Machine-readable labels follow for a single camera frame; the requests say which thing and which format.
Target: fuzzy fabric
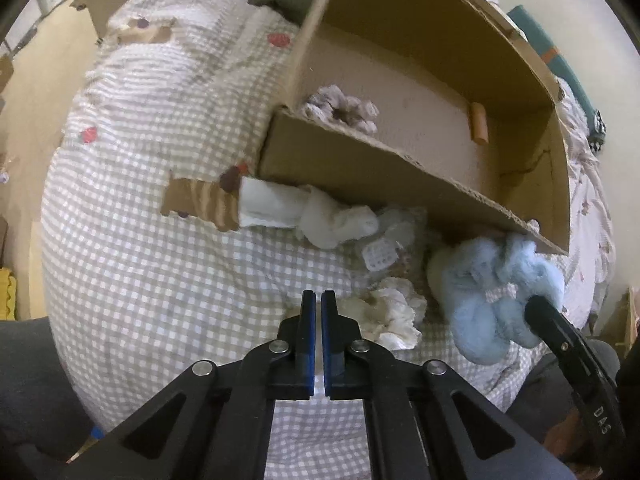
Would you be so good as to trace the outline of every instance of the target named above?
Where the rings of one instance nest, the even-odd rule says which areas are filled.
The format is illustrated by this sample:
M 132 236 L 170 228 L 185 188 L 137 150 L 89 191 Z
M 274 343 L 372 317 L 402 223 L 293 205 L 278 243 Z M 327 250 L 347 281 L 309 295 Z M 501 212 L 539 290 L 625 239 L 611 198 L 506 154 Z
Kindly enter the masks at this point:
M 524 321 L 524 307 L 532 296 L 544 296 L 562 309 L 564 277 L 535 251 L 535 242 L 511 234 L 505 244 L 475 238 L 431 258 L 431 291 L 456 347 L 471 362 L 500 362 L 511 341 L 524 348 L 541 342 Z

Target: brown fabric patch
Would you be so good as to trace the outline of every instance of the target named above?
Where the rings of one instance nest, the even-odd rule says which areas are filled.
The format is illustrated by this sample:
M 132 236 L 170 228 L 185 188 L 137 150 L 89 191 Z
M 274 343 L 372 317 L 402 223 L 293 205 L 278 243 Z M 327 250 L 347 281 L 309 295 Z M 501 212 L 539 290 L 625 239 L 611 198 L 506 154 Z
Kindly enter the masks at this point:
M 226 192 L 217 182 L 171 177 L 160 213 L 167 216 L 174 211 L 181 216 L 196 216 L 213 222 L 221 232 L 237 231 L 240 227 L 238 197 L 239 186 Z

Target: white crumpled tissue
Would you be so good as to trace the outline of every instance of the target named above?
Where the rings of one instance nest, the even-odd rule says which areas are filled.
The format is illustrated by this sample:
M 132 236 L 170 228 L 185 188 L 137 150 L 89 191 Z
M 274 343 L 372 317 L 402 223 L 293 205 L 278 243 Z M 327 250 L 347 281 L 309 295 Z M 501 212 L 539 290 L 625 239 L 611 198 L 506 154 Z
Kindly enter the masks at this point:
M 358 322 L 364 339 L 388 350 L 410 350 L 422 334 L 415 328 L 424 319 L 427 300 L 404 278 L 385 278 L 367 301 L 360 298 L 338 300 L 338 312 Z

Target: bed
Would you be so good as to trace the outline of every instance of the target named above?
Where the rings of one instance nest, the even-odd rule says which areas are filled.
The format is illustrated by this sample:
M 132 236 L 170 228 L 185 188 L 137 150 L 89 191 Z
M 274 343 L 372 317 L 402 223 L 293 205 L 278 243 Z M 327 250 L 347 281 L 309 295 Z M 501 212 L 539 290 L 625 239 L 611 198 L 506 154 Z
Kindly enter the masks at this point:
M 170 24 L 165 43 L 118 44 L 129 20 Z M 301 244 L 293 231 L 212 223 L 160 208 L 170 173 L 210 182 L 254 170 L 271 102 L 298 28 L 246 0 L 129 0 L 110 20 L 76 95 L 42 201 L 47 308 L 63 365 L 108 431 L 199 359 L 225 364 L 276 335 L 302 290 L 363 292 L 345 248 Z M 614 261 L 610 217 L 587 124 L 568 86 L 559 111 L 568 155 L 572 238 L 550 256 L 566 279 L 576 326 L 604 298 Z M 417 349 L 439 358 L 506 410 L 545 351 L 512 344 L 482 367 L 446 325 L 427 317 Z M 278 402 L 266 478 L 361 479 L 369 474 L 359 402 L 331 402 L 316 379 L 307 403 Z

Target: screw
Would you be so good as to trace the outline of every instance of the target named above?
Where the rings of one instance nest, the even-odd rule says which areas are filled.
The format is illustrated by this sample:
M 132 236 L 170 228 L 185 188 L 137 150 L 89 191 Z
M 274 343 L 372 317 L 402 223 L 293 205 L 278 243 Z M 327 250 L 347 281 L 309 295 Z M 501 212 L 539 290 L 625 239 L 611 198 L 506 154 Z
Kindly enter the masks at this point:
M 282 339 L 274 339 L 269 343 L 269 350 L 274 354 L 284 354 L 284 352 L 289 350 L 289 343 Z
M 433 361 L 429 361 L 427 363 L 427 371 L 431 375 L 444 375 L 444 373 L 447 371 L 447 365 L 442 361 L 434 359 Z
M 364 339 L 355 339 L 351 342 L 351 350 L 357 354 L 364 354 L 369 351 L 369 343 Z
M 209 375 L 213 371 L 213 365 L 209 361 L 198 361 L 191 367 L 191 371 L 198 375 Z

